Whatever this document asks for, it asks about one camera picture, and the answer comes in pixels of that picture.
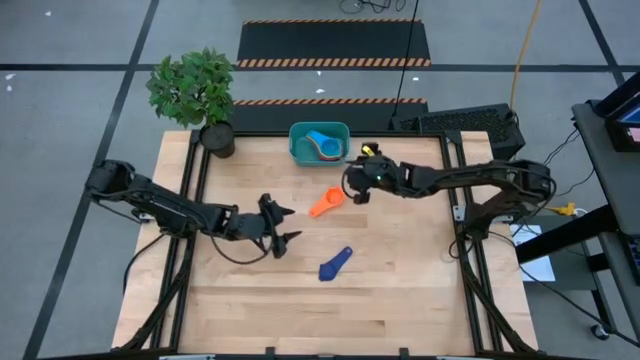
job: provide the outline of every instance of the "black table leg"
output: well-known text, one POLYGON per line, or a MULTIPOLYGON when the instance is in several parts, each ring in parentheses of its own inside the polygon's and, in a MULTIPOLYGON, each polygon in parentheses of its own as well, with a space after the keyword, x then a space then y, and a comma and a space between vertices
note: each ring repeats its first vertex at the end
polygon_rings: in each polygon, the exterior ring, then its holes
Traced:
POLYGON ((524 264, 595 237, 602 232, 615 231, 617 228, 618 223, 611 207, 609 205, 599 207, 584 216, 516 246, 518 262, 524 264))

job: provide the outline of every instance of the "wooden table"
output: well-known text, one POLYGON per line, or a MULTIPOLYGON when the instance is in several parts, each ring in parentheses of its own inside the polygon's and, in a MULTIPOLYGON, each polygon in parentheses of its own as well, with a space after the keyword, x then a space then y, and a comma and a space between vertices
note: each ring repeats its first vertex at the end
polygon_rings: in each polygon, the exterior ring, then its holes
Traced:
MULTIPOLYGON (((462 135, 469 164, 490 160, 485 133, 462 135)), ((156 183, 178 192, 188 139, 189 132, 165 133, 156 183)), ((311 219, 310 207, 329 186, 340 183, 343 167, 297 167, 286 137, 236 141, 231 158, 212 157, 204 202, 237 204, 241 212, 256 212, 260 195, 270 193, 279 204, 297 210, 279 232, 303 234, 291 241, 282 259, 269 256, 250 266, 225 261, 209 238, 199 236, 181 353, 263 354, 265 347, 275 346, 278 354, 396 355, 400 347, 412 355, 473 354, 459 265, 447 254, 454 231, 446 191, 410 200, 373 190, 367 205, 345 202, 311 219), (351 259, 335 280, 320 282, 318 266, 345 246, 354 250, 351 259)), ((352 156, 363 141, 379 142, 396 161, 442 168, 437 139, 353 138, 352 156)), ((200 156, 201 150, 194 162, 191 198, 200 156)), ((488 186, 473 189, 478 202, 496 191, 488 186)), ((508 235, 506 225, 492 230, 508 235)), ((157 231, 154 224, 143 225, 137 248, 157 231)), ((133 266, 114 346, 129 340, 156 304, 168 243, 158 244, 133 266)), ((237 259, 258 254, 249 242, 219 244, 237 259)), ((484 245, 496 305, 521 337, 537 347, 513 248, 497 238, 484 245)), ((486 324, 484 309, 478 308, 486 324)), ((168 344, 172 317, 170 309, 163 344, 168 344)), ((484 346, 490 348, 486 325, 482 330, 484 346)))

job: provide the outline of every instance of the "orange and black hazard stripe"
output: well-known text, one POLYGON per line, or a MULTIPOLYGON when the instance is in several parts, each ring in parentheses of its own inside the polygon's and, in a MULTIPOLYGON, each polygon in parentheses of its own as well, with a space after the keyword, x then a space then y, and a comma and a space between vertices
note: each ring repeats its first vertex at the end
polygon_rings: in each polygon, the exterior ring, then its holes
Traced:
POLYGON ((411 22, 411 19, 282 19, 282 20, 249 20, 242 24, 295 24, 295 23, 365 23, 365 22, 411 22))
POLYGON ((236 70, 419 70, 431 65, 424 24, 410 19, 250 20, 236 70), (411 30, 411 43, 407 39, 411 30))
POLYGON ((236 70, 389 70, 416 69, 431 65, 427 58, 319 58, 319 59, 242 59, 236 63, 236 70))
MULTIPOLYGON (((396 98, 336 98, 336 99, 273 99, 273 100, 234 100, 235 106, 266 105, 320 105, 320 104, 395 104, 396 98)), ((400 104, 426 104, 424 98, 400 98, 400 104)))

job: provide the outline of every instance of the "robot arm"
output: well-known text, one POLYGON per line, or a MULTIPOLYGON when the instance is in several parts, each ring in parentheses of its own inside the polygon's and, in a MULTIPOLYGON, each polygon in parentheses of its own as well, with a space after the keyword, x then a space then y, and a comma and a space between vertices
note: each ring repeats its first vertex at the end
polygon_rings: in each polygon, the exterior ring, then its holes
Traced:
POLYGON ((287 251, 289 240, 300 232, 279 236, 276 226, 284 216, 294 211, 279 206, 269 194, 259 201, 259 214, 239 214, 233 205, 200 204, 165 189, 138 175, 131 164, 105 160, 95 166, 85 183, 85 194, 93 201, 124 201, 134 212, 145 212, 155 217, 161 232, 174 237, 189 237, 197 231, 229 241, 251 240, 263 253, 273 251, 280 258, 287 251), (271 237, 271 247, 263 238, 271 237))
POLYGON ((439 170, 401 162, 384 156, 376 143, 362 146, 363 156, 350 161, 343 175, 356 204, 369 202, 369 189, 380 189, 406 198, 423 198, 443 189, 494 185, 502 191, 484 204, 467 204, 462 226, 474 239, 484 239, 494 218, 522 203, 538 204, 552 195, 554 181, 549 169, 532 161, 494 160, 486 164, 439 170))

